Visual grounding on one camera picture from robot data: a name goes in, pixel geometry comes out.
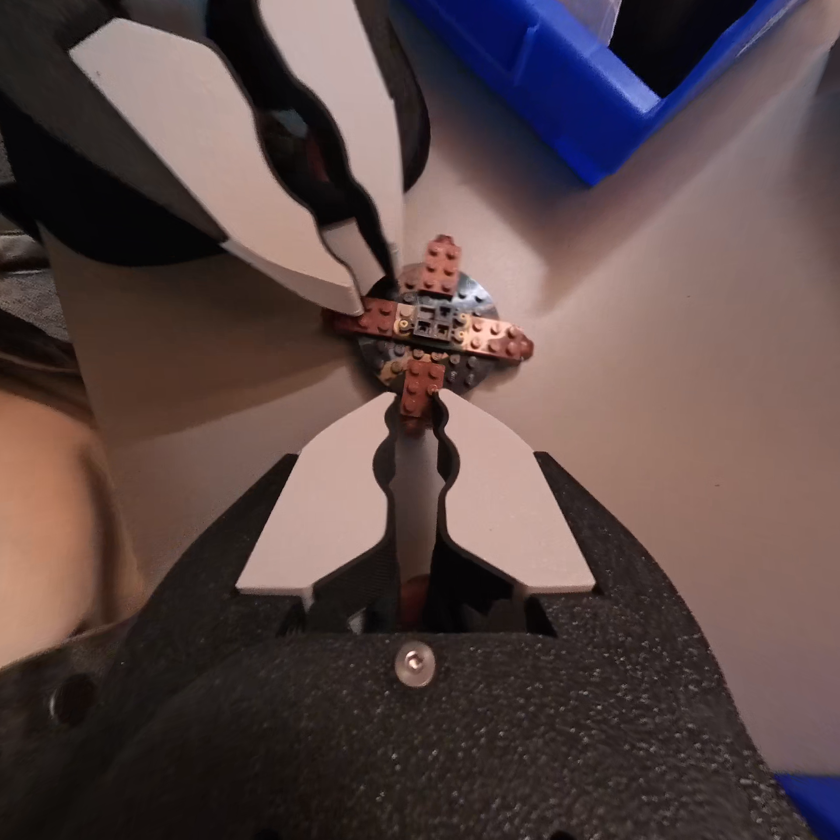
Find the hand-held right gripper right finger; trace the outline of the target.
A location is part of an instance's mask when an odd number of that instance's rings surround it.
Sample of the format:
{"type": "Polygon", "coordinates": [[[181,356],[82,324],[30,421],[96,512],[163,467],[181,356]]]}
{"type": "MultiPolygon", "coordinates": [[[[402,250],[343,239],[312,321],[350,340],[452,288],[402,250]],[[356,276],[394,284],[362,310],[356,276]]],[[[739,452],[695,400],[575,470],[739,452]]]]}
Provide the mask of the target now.
{"type": "Polygon", "coordinates": [[[452,391],[434,398],[443,536],[524,595],[588,593],[595,577],[535,450],[452,391]]]}

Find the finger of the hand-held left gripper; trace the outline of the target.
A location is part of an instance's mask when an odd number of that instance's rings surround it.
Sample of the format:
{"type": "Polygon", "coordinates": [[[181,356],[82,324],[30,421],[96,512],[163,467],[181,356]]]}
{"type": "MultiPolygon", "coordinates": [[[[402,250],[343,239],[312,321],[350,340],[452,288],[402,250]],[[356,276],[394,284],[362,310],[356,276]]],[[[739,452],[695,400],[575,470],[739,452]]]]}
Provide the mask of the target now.
{"type": "Polygon", "coordinates": [[[403,155],[395,106],[354,2],[258,1],[322,166],[351,221],[327,226],[327,245],[358,286],[402,267],[403,155]]]}
{"type": "Polygon", "coordinates": [[[315,305],[362,313],[352,271],[277,180],[250,103],[214,49],[114,18],[70,57],[221,228],[229,254],[315,305]]]}

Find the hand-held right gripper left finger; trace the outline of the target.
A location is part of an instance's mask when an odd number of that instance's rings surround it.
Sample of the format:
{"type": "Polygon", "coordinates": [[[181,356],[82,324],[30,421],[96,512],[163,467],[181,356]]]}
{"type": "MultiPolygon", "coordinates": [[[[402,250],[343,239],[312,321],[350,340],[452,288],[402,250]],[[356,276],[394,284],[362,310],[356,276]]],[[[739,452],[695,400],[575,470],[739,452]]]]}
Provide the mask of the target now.
{"type": "Polygon", "coordinates": [[[385,536],[387,501],[374,458],[390,428],[387,392],[344,415],[300,451],[236,582],[248,595],[316,599],[316,586],[385,536]]]}

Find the round brown orange lego build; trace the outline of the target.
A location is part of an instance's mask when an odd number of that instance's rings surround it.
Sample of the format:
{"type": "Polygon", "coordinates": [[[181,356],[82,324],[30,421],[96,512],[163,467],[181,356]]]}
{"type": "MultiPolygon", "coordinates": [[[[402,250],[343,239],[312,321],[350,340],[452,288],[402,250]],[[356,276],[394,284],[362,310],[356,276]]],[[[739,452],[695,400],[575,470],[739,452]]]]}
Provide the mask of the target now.
{"type": "Polygon", "coordinates": [[[356,342],[375,379],[399,395],[409,434],[430,427],[435,393],[463,396],[495,369],[533,354],[522,328],[501,320],[487,289],[461,269],[461,256],[454,239],[440,234],[422,261],[374,284],[360,316],[322,311],[325,326],[356,342]]]}

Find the blue bin with lego pieces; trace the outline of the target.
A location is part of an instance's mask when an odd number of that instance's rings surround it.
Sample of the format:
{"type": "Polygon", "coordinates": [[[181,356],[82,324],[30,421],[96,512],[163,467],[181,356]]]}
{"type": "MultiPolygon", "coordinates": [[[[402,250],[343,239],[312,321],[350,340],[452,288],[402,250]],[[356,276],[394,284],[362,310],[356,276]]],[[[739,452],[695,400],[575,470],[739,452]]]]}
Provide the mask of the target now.
{"type": "Polygon", "coordinates": [[[561,2],[406,5],[585,183],[595,185],[803,2],[751,2],[691,57],[665,95],[561,2]]]}

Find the person's beige shirt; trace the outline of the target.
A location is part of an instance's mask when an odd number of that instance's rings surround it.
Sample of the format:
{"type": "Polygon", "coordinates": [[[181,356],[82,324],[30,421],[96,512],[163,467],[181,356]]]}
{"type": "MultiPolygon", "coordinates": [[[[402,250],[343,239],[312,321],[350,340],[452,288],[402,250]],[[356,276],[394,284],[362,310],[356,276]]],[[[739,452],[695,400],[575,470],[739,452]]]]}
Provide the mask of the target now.
{"type": "Polygon", "coordinates": [[[1,666],[121,622],[147,594],[98,431],[2,390],[1,666]]]}

